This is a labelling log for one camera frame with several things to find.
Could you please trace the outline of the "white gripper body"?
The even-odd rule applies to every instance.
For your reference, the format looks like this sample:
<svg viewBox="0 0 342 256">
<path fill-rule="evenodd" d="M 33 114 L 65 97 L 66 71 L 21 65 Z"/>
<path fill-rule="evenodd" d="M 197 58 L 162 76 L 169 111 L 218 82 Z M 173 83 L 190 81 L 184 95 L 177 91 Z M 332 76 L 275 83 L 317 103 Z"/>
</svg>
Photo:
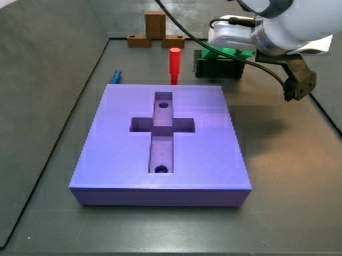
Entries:
<svg viewBox="0 0 342 256">
<path fill-rule="evenodd" d="M 208 44 L 237 50 L 255 50 L 251 32 L 256 21 L 251 17 L 224 15 L 209 21 Z"/>
</svg>

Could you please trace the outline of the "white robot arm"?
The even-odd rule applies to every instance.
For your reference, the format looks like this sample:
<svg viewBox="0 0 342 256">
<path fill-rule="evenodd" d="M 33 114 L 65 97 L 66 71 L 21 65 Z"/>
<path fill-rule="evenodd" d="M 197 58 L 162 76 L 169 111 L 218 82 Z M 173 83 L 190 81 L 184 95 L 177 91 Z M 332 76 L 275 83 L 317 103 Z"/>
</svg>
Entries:
<svg viewBox="0 0 342 256">
<path fill-rule="evenodd" d="M 236 0 L 253 17 L 221 16 L 212 21 L 208 43 L 269 56 L 319 54 L 342 31 L 342 0 Z"/>
</svg>

